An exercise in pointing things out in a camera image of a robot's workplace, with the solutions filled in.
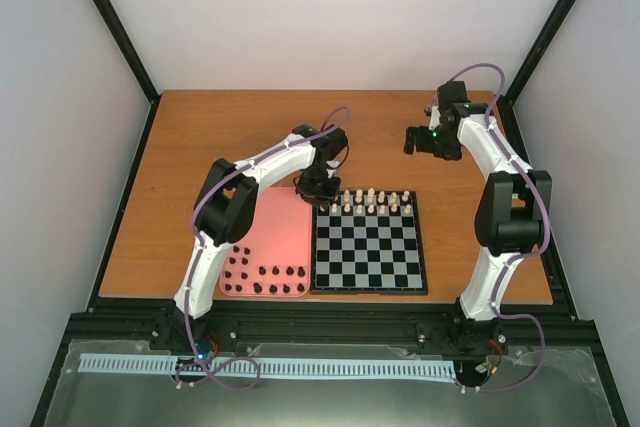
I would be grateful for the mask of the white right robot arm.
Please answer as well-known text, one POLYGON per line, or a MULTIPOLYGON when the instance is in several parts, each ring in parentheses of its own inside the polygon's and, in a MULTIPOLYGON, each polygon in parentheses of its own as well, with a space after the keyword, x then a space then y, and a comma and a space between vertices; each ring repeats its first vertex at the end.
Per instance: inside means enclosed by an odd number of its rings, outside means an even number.
POLYGON ((479 256, 447 332, 454 351, 480 354, 498 338, 501 302, 516 268, 549 242, 552 181, 517 155, 487 105, 469 100, 464 82, 442 84, 428 116, 428 125, 407 128, 405 153, 458 161, 468 151, 485 179, 474 219, 479 256))

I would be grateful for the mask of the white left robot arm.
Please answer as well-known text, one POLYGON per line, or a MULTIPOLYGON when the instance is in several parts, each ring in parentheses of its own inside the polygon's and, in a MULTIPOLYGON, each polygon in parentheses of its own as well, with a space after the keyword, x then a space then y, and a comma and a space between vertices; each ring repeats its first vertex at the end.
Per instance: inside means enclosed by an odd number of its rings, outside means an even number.
POLYGON ((238 162, 216 160, 205 179, 190 219, 194 248, 184 280, 174 296, 183 316, 172 335, 186 349, 201 347, 208 325, 200 317, 212 307, 215 283, 231 248, 249 232, 259 196, 298 172, 295 193, 306 203, 328 207, 338 195, 337 157, 348 149, 344 130, 296 127, 266 151, 238 162))

